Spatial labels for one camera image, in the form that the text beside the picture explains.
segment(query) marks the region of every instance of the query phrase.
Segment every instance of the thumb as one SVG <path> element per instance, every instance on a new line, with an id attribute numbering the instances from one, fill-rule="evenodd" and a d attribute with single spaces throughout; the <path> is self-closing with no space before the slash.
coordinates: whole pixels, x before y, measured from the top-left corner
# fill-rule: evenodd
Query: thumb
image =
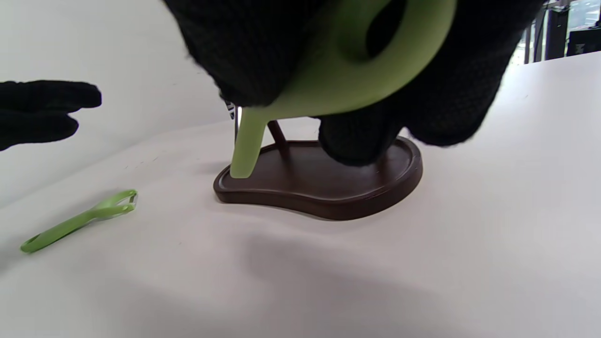
<path id="1" fill-rule="evenodd" d="M 62 112 L 27 114 L 0 109 L 0 150 L 16 144 L 63 140 L 78 127 L 76 120 Z"/>

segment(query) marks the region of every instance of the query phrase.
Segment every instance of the gloved hand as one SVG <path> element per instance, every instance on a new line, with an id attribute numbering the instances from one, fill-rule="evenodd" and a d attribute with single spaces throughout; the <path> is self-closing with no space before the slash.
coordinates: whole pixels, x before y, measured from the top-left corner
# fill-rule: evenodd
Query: gloved hand
<path id="1" fill-rule="evenodd" d="M 69 113 L 101 103 L 98 88 L 84 82 L 0 83 L 0 150 L 68 138 L 79 126 Z"/>
<path id="2" fill-rule="evenodd" d="M 194 60 L 222 97 L 239 106 L 268 105 L 290 79 L 306 27 L 327 0 L 163 0 Z M 407 86 L 374 105 L 319 117 L 319 140 L 346 165 L 378 160 L 403 128 L 419 140 L 450 146 L 480 127 L 524 29 L 544 0 L 492 5 L 457 0 L 451 31 L 434 60 Z M 399 26 L 405 0 L 392 0 L 367 37 L 375 56 Z"/>

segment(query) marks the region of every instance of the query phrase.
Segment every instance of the stand post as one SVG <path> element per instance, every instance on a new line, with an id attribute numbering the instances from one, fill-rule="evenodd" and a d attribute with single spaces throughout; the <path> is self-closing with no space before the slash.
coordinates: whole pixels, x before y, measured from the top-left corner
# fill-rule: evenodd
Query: stand post
<path id="1" fill-rule="evenodd" d="M 278 149 L 279 154 L 282 158 L 288 159 L 290 157 L 290 149 L 288 147 L 288 142 L 286 142 L 286 137 L 279 127 L 279 123 L 277 121 L 270 121 L 267 124 L 267 127 L 269 128 L 269 132 L 273 137 L 275 147 Z"/>

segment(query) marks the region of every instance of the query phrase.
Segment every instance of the green peeler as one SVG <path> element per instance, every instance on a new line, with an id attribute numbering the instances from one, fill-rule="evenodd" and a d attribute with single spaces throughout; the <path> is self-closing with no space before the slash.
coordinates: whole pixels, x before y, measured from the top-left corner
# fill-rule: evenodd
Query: green peeler
<path id="1" fill-rule="evenodd" d="M 38 251 L 94 221 L 128 214 L 136 208 L 137 197 L 138 192 L 133 189 L 121 191 L 101 201 L 92 207 L 92 209 L 84 211 L 43 233 L 33 236 L 21 245 L 21 251 L 24 253 Z"/>
<path id="2" fill-rule="evenodd" d="M 457 7 L 457 0 L 407 0 L 392 40 L 378 56 L 369 58 L 368 29 L 390 0 L 334 3 L 318 20 L 313 45 L 276 101 L 244 109 L 231 161 L 232 178 L 252 174 L 268 122 L 352 111 L 408 84 L 438 53 Z"/>

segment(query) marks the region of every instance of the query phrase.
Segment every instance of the brown base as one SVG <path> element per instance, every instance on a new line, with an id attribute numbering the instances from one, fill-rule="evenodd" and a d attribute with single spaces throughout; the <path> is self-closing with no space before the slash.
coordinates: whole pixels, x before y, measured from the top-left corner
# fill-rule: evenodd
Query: brown base
<path id="1" fill-rule="evenodd" d="M 220 201 L 262 204 L 329 220 L 376 214 L 407 197 L 423 172 L 415 144 L 397 138 L 386 157 L 367 167 L 335 162 L 317 141 L 287 141 L 283 150 L 263 147 L 251 177 L 233 179 L 225 168 L 213 183 Z"/>

